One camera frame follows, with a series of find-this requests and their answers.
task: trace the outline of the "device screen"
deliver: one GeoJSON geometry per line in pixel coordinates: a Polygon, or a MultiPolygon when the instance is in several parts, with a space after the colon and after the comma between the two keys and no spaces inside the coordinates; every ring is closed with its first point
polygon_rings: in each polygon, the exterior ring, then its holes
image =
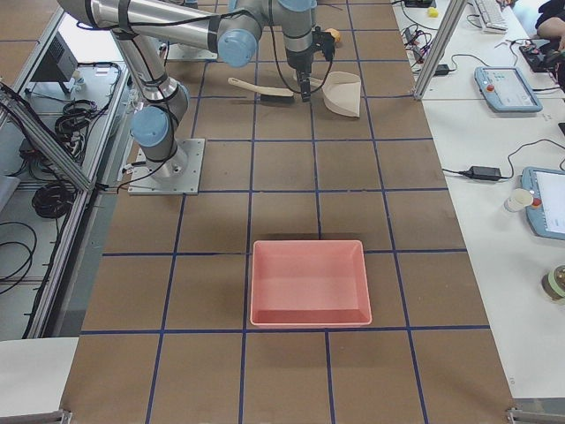
{"type": "Polygon", "coordinates": [[[485,69],[485,73],[504,106],[535,104],[514,69],[485,69]]]}
{"type": "Polygon", "coordinates": [[[536,171],[536,179],[547,230],[565,234],[565,175],[536,171]]]}

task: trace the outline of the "white cup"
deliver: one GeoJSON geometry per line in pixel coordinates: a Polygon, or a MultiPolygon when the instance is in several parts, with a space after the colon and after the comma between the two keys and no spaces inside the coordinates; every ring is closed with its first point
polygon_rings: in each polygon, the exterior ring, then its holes
{"type": "Polygon", "coordinates": [[[523,188],[512,190],[510,197],[504,202],[504,208],[508,212],[518,212],[533,202],[533,195],[523,188]]]}

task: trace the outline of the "person's leg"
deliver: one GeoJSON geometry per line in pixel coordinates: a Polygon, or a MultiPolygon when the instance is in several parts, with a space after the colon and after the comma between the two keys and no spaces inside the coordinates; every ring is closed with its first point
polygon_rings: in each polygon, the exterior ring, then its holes
{"type": "Polygon", "coordinates": [[[548,40],[560,40],[559,50],[565,49],[565,21],[552,17],[538,26],[538,35],[548,40]]]}

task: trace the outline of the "yellow object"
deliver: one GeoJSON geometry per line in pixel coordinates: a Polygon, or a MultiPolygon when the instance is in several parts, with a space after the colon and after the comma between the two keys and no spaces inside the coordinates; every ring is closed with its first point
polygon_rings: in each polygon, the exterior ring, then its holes
{"type": "Polygon", "coordinates": [[[437,18],[438,16],[440,16],[440,13],[435,7],[428,7],[427,16],[429,16],[430,18],[437,18]]]}
{"type": "Polygon", "coordinates": [[[328,28],[326,30],[327,33],[332,34],[332,37],[334,37],[334,40],[336,43],[340,42],[342,40],[342,33],[340,33],[339,31],[337,31],[334,28],[328,28]]]}

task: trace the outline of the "brush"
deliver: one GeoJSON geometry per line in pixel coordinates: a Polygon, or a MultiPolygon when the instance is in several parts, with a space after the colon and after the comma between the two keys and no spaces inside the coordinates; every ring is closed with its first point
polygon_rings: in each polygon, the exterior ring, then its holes
{"type": "Polygon", "coordinates": [[[262,102],[294,102],[294,93],[292,93],[288,88],[256,86],[237,78],[228,78],[228,83],[232,86],[260,94],[260,99],[262,102]]]}

